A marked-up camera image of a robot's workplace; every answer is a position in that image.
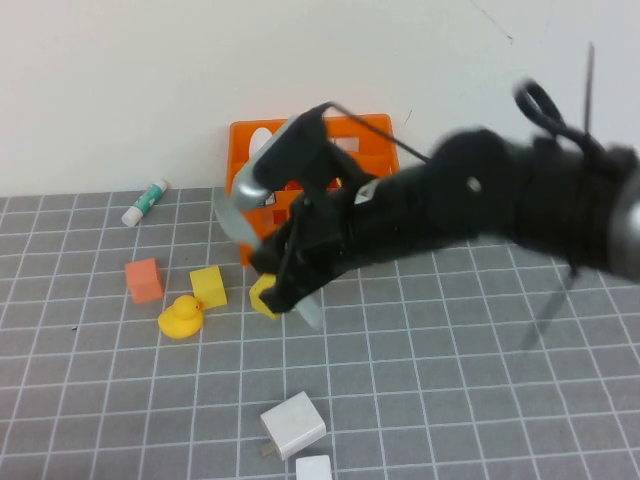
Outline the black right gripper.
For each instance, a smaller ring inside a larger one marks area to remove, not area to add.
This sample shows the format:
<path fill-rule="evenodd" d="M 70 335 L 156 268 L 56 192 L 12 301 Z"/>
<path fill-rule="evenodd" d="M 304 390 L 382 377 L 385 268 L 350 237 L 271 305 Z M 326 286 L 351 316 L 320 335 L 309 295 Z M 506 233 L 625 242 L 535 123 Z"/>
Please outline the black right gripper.
<path fill-rule="evenodd" d="M 277 273 L 278 279 L 262 277 L 259 294 L 271 312 L 291 311 L 306 295 L 360 267 L 351 238 L 355 197 L 354 189 L 326 191 L 321 198 L 329 212 L 323 213 L 300 194 L 291 204 L 288 238 L 270 234 L 252 251 L 250 264 L 258 273 Z"/>

